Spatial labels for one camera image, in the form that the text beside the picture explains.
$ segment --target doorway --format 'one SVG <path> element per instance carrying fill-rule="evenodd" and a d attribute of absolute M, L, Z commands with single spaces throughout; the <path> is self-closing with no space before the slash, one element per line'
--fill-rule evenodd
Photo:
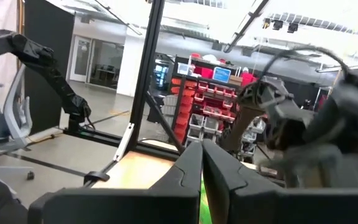
<path fill-rule="evenodd" d="M 85 82 L 91 55 L 91 39 L 75 36 L 70 80 Z"/>

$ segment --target wooden table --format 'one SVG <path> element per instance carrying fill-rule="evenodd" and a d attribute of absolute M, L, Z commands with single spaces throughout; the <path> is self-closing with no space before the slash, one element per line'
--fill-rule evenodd
<path fill-rule="evenodd" d="M 173 151 L 177 150 L 171 144 L 156 140 L 145 140 L 143 142 Z M 172 161 L 130 151 L 107 172 L 110 176 L 107 182 L 99 181 L 92 188 L 148 189 L 166 174 L 173 164 Z M 256 169 L 253 164 L 246 162 L 243 162 L 243 164 L 250 169 Z"/>

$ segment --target white office chair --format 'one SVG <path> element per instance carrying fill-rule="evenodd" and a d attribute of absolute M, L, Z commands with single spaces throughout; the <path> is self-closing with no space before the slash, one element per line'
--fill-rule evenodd
<path fill-rule="evenodd" d="M 27 136 L 30 134 L 32 120 L 30 117 L 29 97 L 22 103 L 16 99 L 16 93 L 23 77 L 25 65 L 22 65 L 13 80 L 4 105 L 3 112 L 0 109 L 0 154 L 11 150 L 20 149 L 27 145 Z M 27 175 L 27 179 L 34 178 L 32 167 L 3 167 L 3 173 L 21 173 Z"/>

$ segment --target gray floor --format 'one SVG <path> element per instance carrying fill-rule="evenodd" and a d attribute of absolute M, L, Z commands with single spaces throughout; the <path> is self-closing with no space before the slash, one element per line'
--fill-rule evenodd
<path fill-rule="evenodd" d="M 133 98 L 83 83 L 71 82 L 70 85 L 77 94 L 88 101 L 92 109 L 90 118 L 96 123 L 97 130 L 122 136 L 129 122 Z M 139 139 L 167 139 L 167 135 L 159 124 L 146 120 L 148 110 L 146 106 Z M 63 114 L 60 127 L 66 127 L 67 123 L 68 116 Z M 25 206 L 29 206 L 45 192 L 54 192 L 63 187 L 81 186 L 83 181 L 81 174 L 101 170 L 112 160 L 116 151 L 115 147 L 67 135 L 59 135 L 55 139 L 34 144 L 28 148 L 29 151 L 20 149 L 14 152 L 15 157 L 0 156 L 0 166 L 34 168 L 34 180 L 26 180 L 26 174 L 0 175 L 3 181 L 16 190 Z"/>

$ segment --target green object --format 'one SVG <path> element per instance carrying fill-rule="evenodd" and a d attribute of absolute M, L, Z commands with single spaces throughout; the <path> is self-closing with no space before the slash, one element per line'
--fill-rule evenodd
<path fill-rule="evenodd" d="M 200 224 L 212 224 L 209 212 L 208 199 L 204 186 L 204 179 L 201 179 L 201 200 L 200 200 Z"/>

